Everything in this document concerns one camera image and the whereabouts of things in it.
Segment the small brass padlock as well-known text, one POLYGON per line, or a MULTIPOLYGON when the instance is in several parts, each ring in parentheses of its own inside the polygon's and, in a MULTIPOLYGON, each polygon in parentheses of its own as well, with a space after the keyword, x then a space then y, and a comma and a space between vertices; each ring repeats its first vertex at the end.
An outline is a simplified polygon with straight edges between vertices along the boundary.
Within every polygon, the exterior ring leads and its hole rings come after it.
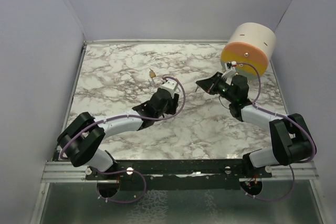
POLYGON ((155 86, 155 81, 154 81, 155 77, 156 77, 155 72, 152 69, 150 69, 148 82, 149 82, 150 86, 152 86, 152 87, 155 86))

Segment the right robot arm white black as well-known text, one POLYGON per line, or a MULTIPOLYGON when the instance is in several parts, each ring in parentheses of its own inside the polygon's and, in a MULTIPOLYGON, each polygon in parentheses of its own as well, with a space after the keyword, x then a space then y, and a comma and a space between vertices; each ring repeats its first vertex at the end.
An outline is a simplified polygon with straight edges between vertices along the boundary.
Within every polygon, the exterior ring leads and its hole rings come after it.
POLYGON ((226 82, 224 74, 217 72, 212 77, 196 81, 196 85, 210 95, 218 95, 229 102, 231 115, 241 121, 269 131, 271 147, 243 156, 241 164, 246 177, 254 177, 264 166, 300 163, 311 160, 316 154, 316 145, 300 114, 281 115, 255 106, 248 98, 249 85, 246 77, 233 76, 226 82))

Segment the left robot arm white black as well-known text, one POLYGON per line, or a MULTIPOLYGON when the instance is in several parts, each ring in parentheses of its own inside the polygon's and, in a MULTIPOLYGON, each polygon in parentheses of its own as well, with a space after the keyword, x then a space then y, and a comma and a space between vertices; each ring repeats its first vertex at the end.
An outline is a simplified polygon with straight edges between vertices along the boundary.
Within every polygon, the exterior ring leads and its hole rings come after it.
POLYGON ((175 115, 178 99, 175 88, 159 87, 150 100, 126 113, 99 119, 82 112, 58 136, 59 159, 68 159, 74 167, 92 167, 104 179, 112 178, 116 161, 108 151, 99 148, 102 141, 120 133, 146 129, 164 120, 165 115, 175 115))

